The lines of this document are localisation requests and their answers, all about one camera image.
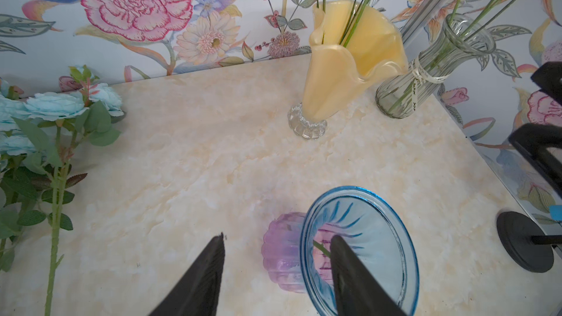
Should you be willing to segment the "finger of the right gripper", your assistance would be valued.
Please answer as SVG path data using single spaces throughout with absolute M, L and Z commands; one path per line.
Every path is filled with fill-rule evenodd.
M 509 137 L 509 143 L 561 196 L 561 161 L 549 149 L 561 150 L 561 127 L 524 124 Z

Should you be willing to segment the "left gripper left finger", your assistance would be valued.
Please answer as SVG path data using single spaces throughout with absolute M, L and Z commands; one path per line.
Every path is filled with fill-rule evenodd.
M 215 316 L 225 263 L 224 235 L 213 237 L 151 316 Z

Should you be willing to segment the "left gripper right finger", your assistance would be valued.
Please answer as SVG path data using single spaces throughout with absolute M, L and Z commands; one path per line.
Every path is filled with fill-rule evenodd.
M 404 315 L 341 236 L 331 241 L 337 315 Z

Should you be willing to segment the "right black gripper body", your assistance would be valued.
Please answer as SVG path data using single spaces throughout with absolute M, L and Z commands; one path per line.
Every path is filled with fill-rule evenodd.
M 531 80 L 558 104 L 562 103 L 562 62 L 549 61 L 543 64 L 532 76 Z

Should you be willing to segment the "light blue rose stem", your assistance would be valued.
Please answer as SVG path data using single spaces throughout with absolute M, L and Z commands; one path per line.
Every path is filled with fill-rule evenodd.
M 120 95 L 87 67 L 71 67 L 60 93 L 22 91 L 1 81 L 1 270 L 8 272 L 16 245 L 28 227 L 51 227 L 45 315 L 50 315 L 61 231 L 71 231 L 64 205 L 74 199 L 70 187 L 86 178 L 72 174 L 78 147 L 109 146 L 120 136 L 114 124 L 126 113 Z

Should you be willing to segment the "red rose stem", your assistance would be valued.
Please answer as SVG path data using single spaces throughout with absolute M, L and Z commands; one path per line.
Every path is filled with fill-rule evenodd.
M 327 258 L 331 257 L 330 251 L 327 250 L 327 248 L 322 243 L 320 243 L 316 240 L 313 240 L 313 247 L 315 247 L 317 250 L 319 250 Z

